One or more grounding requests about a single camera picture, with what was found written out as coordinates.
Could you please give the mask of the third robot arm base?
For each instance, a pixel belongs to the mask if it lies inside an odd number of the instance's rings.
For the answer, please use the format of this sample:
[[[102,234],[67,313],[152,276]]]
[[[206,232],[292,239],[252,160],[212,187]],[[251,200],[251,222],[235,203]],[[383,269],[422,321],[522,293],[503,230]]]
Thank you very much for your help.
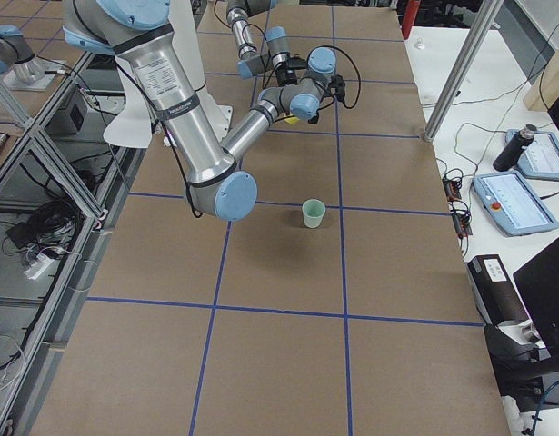
[[[0,25],[0,75],[9,89],[43,92],[68,72],[64,62],[38,57],[18,27]]]

